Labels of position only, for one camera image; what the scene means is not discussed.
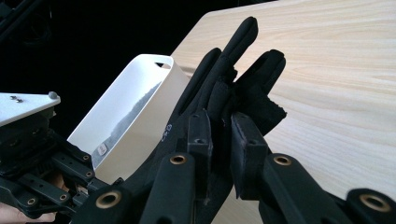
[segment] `screw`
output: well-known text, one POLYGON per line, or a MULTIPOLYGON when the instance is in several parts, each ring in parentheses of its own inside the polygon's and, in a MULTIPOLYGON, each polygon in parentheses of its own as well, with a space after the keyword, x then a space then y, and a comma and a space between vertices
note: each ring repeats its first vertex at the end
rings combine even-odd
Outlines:
POLYGON ((55 91, 50 91, 49 98, 52 100, 56 100, 56 99, 58 99, 58 94, 55 91))

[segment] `wood grain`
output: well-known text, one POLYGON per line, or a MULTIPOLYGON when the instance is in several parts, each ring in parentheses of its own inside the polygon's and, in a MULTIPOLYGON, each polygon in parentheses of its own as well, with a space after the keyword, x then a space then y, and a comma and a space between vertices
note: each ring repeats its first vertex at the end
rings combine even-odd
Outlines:
MULTIPOLYGON (((283 0, 204 15, 172 54, 191 76, 248 16, 259 36, 239 76, 265 51, 287 65, 270 98, 288 116, 265 139, 330 193, 369 188, 396 200, 396 1, 283 0)), ((256 202, 232 193, 215 223, 260 223, 256 202)))

